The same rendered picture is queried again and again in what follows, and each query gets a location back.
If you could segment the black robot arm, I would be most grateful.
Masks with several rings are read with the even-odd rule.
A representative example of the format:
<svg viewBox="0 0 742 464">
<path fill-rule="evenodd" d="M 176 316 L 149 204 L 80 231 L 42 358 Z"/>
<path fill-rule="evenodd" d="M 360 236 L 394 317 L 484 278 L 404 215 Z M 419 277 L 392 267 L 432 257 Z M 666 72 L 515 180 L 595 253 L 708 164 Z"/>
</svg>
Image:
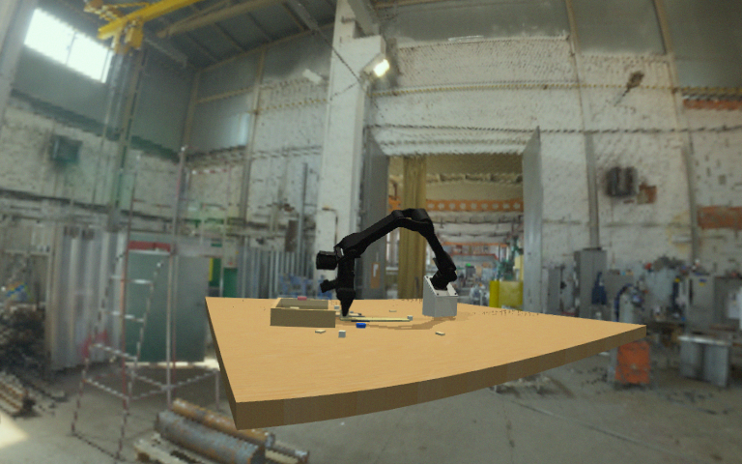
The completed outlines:
<svg viewBox="0 0 742 464">
<path fill-rule="evenodd" d="M 360 258 L 360 255 L 370 244 L 379 240 L 382 236 L 397 227 L 404 227 L 412 231 L 417 231 L 427 239 L 430 248 L 436 255 L 436 257 L 432 259 L 438 268 L 433 277 L 429 277 L 429 279 L 435 290 L 447 291 L 448 289 L 446 286 L 448 283 L 455 281 L 458 278 L 455 273 L 456 266 L 454 265 L 450 255 L 443 250 L 434 233 L 433 222 L 424 208 L 394 210 L 390 215 L 376 222 L 364 231 L 344 237 L 341 242 L 333 247 L 334 252 L 320 250 L 317 253 L 317 270 L 334 271 L 338 263 L 337 271 L 354 272 L 355 259 Z M 343 250 L 343 256 L 341 248 Z M 335 280 L 324 279 L 324 282 L 320 283 L 320 285 L 323 293 L 332 289 L 336 290 L 339 288 L 338 278 L 335 277 Z"/>
</svg>

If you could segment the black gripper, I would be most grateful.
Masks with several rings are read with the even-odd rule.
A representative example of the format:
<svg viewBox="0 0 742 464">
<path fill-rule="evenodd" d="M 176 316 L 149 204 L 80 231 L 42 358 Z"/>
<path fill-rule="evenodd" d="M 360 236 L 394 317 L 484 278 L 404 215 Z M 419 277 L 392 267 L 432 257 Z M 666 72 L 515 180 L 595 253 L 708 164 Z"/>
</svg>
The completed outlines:
<svg viewBox="0 0 742 464">
<path fill-rule="evenodd" d="M 354 290 L 354 275 L 355 272 L 337 271 L 338 286 L 335 290 L 336 298 L 340 301 L 342 306 L 343 316 L 347 316 L 347 312 L 356 297 L 356 291 Z"/>
</svg>

